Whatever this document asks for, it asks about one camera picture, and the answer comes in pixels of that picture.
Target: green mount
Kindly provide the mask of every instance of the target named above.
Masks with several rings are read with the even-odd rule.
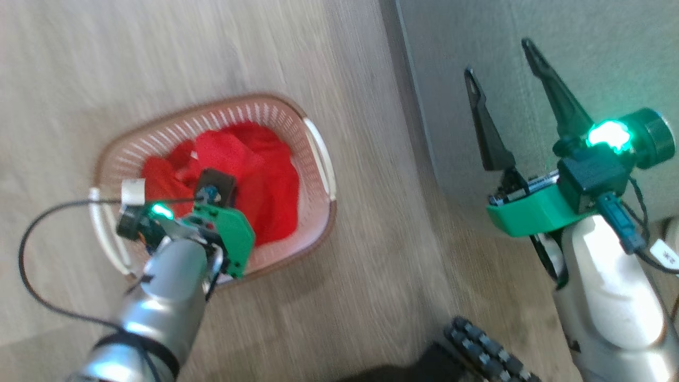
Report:
[[[557,185],[506,205],[489,205],[486,210],[495,227],[511,237],[552,232],[596,213],[573,212]]]
[[[226,249],[225,273],[234,279],[243,277],[243,271],[255,246],[255,232],[245,215],[237,209],[207,204],[194,205],[194,215],[215,225]]]

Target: plastic basket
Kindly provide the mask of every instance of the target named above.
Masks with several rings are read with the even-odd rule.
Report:
[[[99,157],[90,198],[120,197],[123,179],[137,178],[149,156],[165,156],[180,142],[207,130],[252,121],[274,131],[292,151],[299,173],[297,229],[289,237],[256,247],[244,279],[272,270],[311,252],[335,220],[335,173],[315,125],[294,103],[270,94],[251,94],[188,109],[130,131],[110,143]],[[143,244],[115,235],[115,206],[91,205],[97,239],[111,263],[124,275],[140,275],[149,259]],[[219,283],[233,281],[223,275]]]

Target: red cloth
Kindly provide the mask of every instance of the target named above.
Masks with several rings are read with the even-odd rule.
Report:
[[[149,200],[192,197],[203,169],[234,176],[235,208],[253,227],[255,244],[261,245],[283,239],[297,228],[299,176],[290,155],[290,148],[271,130],[243,122],[206,131],[195,143],[181,143],[167,158],[148,158],[141,176]],[[189,203],[169,207],[178,216],[191,212]]]

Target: white basket handle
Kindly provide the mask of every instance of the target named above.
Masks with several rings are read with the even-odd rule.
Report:
[[[90,188],[90,200],[100,200],[100,190],[97,187]],[[127,249],[125,248],[122,239],[115,233],[113,234],[115,244],[121,254],[119,256],[118,252],[113,248],[110,234],[107,233],[115,232],[115,220],[111,207],[108,205],[90,203],[90,218],[92,219],[94,233],[99,241],[99,245],[104,250],[104,255],[106,255],[111,264],[123,275],[126,276],[132,273],[129,268],[130,256],[127,253]]]
[[[323,187],[330,201],[335,201],[337,184],[335,182],[335,170],[333,169],[328,149],[325,147],[325,142],[320,136],[316,125],[309,118],[304,118],[304,124],[306,124],[306,137],[311,145],[311,151],[314,153],[316,165],[320,170],[320,180],[323,182]]]

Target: white label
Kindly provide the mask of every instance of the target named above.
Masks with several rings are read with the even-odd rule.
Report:
[[[658,262],[666,268],[679,270],[679,255],[677,255],[676,252],[661,239],[658,239],[658,241],[653,244],[650,248],[650,252],[655,256]]]
[[[123,205],[144,205],[146,181],[144,179],[124,179],[120,189]]]

